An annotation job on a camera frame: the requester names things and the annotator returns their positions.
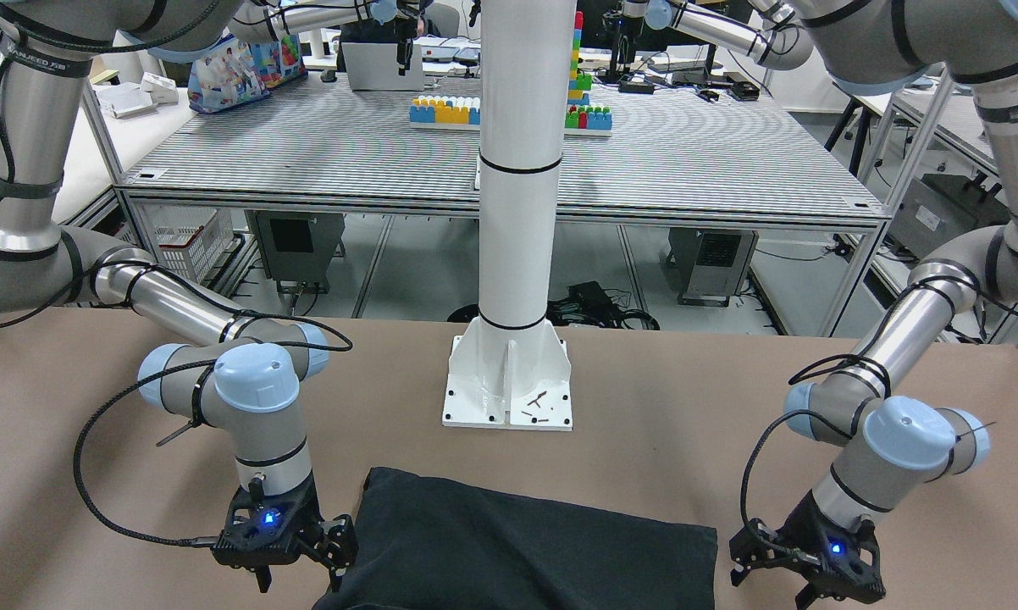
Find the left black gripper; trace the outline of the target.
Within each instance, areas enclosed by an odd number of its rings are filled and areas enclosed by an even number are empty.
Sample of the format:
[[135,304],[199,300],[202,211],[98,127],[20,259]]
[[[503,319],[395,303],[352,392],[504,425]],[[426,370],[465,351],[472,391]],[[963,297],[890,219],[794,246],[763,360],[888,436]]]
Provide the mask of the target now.
[[876,525],[868,516],[860,516],[854,530],[839,526],[822,512],[811,494],[777,530],[760,518],[745,521],[729,541],[729,549],[738,564],[730,571],[733,587],[761,568],[787,568],[802,575],[807,586],[795,596],[796,609],[810,609],[826,597],[872,605],[886,596]]

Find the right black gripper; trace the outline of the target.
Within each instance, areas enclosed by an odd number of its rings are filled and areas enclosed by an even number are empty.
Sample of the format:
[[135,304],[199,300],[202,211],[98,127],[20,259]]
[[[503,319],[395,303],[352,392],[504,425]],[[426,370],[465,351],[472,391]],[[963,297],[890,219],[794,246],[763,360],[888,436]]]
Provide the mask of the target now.
[[272,585],[270,565],[289,565],[302,556],[329,570],[329,591],[338,593],[358,555],[357,530],[349,514],[320,516],[314,476],[295,489],[270,496],[265,476],[254,475],[235,492],[228,518],[211,545],[216,563],[248,568],[261,594]]

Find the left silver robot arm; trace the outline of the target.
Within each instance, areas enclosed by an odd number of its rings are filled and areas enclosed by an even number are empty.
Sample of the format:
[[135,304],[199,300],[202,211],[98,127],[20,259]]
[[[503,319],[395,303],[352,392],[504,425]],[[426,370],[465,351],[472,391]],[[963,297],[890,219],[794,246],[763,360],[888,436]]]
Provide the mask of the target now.
[[969,86],[1007,196],[1007,224],[966,232],[913,268],[876,328],[819,383],[792,379],[783,421],[841,447],[779,529],[746,518],[731,538],[739,585],[787,568],[823,597],[884,598],[876,525],[913,489],[977,466],[989,452],[980,420],[896,393],[896,385],[978,297],[1018,302],[1018,1],[785,1],[784,41],[815,45],[827,72],[853,94],[895,92],[934,64]]

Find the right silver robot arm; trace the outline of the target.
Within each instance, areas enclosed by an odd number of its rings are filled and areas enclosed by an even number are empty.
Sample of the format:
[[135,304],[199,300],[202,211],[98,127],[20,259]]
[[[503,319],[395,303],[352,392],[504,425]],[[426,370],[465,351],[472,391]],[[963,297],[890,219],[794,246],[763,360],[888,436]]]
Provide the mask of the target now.
[[187,337],[142,363],[134,389],[226,431],[239,483],[216,535],[152,538],[207,547],[218,563],[254,574],[301,557],[339,590],[357,560],[350,516],[319,511],[299,398],[332,352],[353,347],[312,320],[245,310],[154,263],[152,255],[91,230],[53,223],[80,96],[105,53],[152,50],[174,62],[203,57],[250,1],[0,1],[0,313],[20,321],[45,308],[98,302]]

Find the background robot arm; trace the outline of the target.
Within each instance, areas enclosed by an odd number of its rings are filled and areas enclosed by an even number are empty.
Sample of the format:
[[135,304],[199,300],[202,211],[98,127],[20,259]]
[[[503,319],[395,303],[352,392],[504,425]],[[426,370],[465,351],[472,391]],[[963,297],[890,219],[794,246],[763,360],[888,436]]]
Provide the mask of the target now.
[[783,1],[750,1],[764,17],[764,30],[736,22],[688,1],[622,1],[628,17],[641,17],[652,30],[682,31],[753,59],[765,69],[797,69],[811,57],[814,42],[796,22],[795,12]]

